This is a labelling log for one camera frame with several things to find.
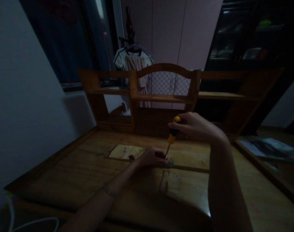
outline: yellow screwdriver handle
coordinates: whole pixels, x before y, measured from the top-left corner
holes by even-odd
[[[182,119],[179,116],[176,116],[176,117],[174,117],[173,122],[181,124]],[[169,137],[167,139],[169,144],[173,144],[175,142],[175,138],[176,138],[176,135],[177,135],[178,131],[179,130],[177,130],[177,129],[170,128],[170,134],[169,134]]]

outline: wardrobe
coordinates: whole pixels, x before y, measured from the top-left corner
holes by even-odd
[[[203,70],[222,0],[121,0],[126,33],[126,6],[137,42],[152,51],[154,63],[172,63]],[[171,72],[150,74],[148,93],[187,95],[189,79]],[[181,109],[182,103],[152,102],[152,108]]]

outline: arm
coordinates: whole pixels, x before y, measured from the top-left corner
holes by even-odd
[[[107,183],[107,188],[114,194],[118,194],[131,176],[142,166],[153,163],[165,163],[165,153],[152,147],[146,150],[140,157],[131,162],[121,173]],[[115,198],[104,189],[100,189],[70,220],[68,220],[59,232],[69,231],[95,231],[103,221],[112,206]]]
[[[213,229],[253,231],[227,136],[197,113],[179,117],[186,124],[169,123],[169,127],[210,143],[208,201]]]

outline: clothes hanger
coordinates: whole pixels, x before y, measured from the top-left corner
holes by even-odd
[[[129,50],[130,48],[133,48],[133,47],[140,47],[141,49],[144,50],[144,52],[146,52],[150,57],[152,57],[152,52],[150,52],[148,49],[144,48],[143,46],[141,46],[140,44],[137,43],[137,40],[136,40],[136,35],[134,36],[134,43],[132,45],[130,45],[129,47],[127,47],[125,50]]]

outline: wooden hutch shelf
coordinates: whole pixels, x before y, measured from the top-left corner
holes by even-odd
[[[199,92],[199,99],[223,99],[223,100],[247,100],[247,101],[260,101],[260,97],[245,96],[237,93],[227,92]]]
[[[160,95],[160,94],[137,94],[132,100],[144,102],[169,102],[191,104],[193,99],[188,96]]]
[[[137,79],[153,72],[174,72],[191,80],[187,96],[139,94]],[[256,70],[256,71],[188,71],[174,64],[154,64],[140,71],[125,72],[98,72],[79,69],[78,73],[86,93],[94,118],[100,130],[111,130],[135,133],[155,137],[169,136],[167,124],[180,114],[193,111],[197,99],[233,100],[223,122],[213,122],[224,131],[233,143],[250,120],[261,101],[283,69]],[[128,89],[101,88],[100,78],[129,78]],[[227,80],[238,79],[242,85],[238,93],[228,92],[200,92],[200,80]],[[120,106],[108,113],[104,94],[127,95],[131,116],[124,116],[125,106]],[[184,103],[184,110],[141,108],[139,102],[169,102]]]
[[[87,91],[86,93],[108,94],[108,95],[128,95],[128,90],[127,89],[102,88],[102,89]]]

